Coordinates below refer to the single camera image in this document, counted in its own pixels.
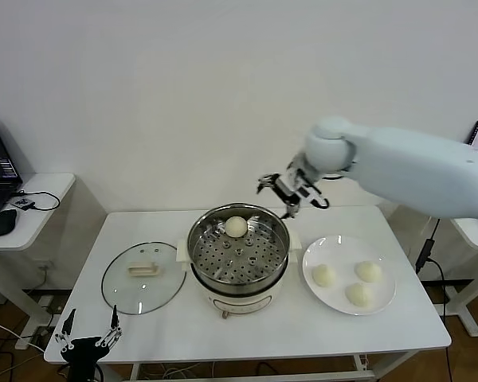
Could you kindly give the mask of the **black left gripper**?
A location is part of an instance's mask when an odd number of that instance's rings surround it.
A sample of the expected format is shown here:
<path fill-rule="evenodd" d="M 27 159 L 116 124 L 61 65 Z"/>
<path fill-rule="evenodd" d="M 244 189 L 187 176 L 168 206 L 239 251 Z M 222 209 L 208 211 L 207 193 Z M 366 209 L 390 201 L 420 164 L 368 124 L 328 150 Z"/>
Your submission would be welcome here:
<path fill-rule="evenodd" d="M 56 342 L 61 346 L 61 356 L 69 367 L 68 382 L 103 381 L 104 373 L 97 364 L 104 356 L 103 347 L 113 347 L 122 336 L 117 306 L 113 306 L 110 329 L 100 337 L 86 337 L 71 340 L 76 309 L 72 309 L 64 320 L 61 332 L 55 333 Z"/>

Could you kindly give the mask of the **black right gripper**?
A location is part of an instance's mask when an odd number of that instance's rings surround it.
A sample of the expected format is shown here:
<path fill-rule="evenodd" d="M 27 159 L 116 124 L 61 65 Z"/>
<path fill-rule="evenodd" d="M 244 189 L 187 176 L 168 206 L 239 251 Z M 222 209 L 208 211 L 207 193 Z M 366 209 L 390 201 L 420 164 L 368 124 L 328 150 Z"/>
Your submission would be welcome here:
<path fill-rule="evenodd" d="M 280 218 L 295 218 L 300 210 L 300 200 L 304 198 L 300 192 L 301 185 L 299 170 L 270 173 L 258 179 L 256 194 L 263 189 L 271 189 L 285 204 L 285 213 Z"/>

